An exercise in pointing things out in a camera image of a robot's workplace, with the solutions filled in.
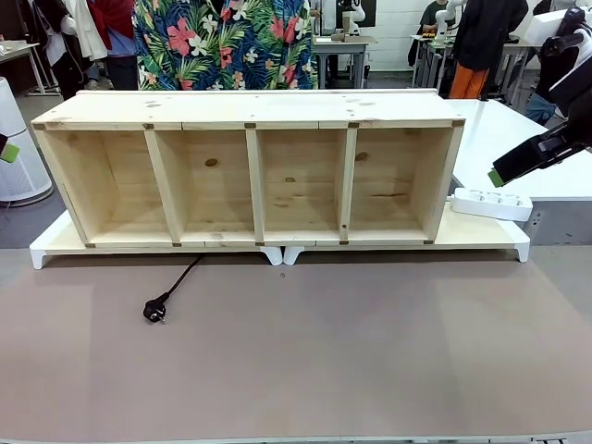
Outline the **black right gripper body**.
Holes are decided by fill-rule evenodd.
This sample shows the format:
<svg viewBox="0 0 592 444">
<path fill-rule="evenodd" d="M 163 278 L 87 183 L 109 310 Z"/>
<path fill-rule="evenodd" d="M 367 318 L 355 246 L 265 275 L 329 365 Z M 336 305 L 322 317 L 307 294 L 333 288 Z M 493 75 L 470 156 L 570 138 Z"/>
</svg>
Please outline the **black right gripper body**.
<svg viewBox="0 0 592 444">
<path fill-rule="evenodd" d="M 566 116 L 563 131 L 563 153 L 579 153 L 591 148 L 591 91 L 564 94 L 560 99 L 561 112 Z"/>
</svg>

